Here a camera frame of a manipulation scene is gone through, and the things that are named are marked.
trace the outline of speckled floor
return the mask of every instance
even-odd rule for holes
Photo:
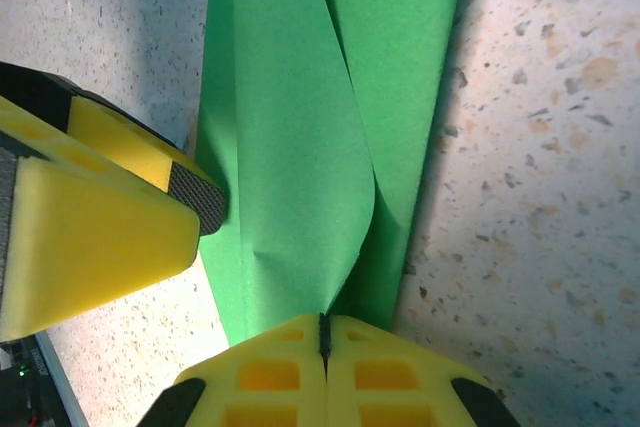
[[[205,0],[0,0],[0,58],[182,142]],[[640,0],[460,0],[397,331],[523,425],[640,425]],[[52,329],[92,426],[226,347],[202,267]]]

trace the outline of green paper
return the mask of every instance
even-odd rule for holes
[[[390,328],[455,1],[209,0],[196,159],[230,209],[200,252],[231,345],[332,306]]]

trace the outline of green sheet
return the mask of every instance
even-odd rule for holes
[[[200,252],[231,345],[304,312],[390,328],[456,0],[209,0]]]

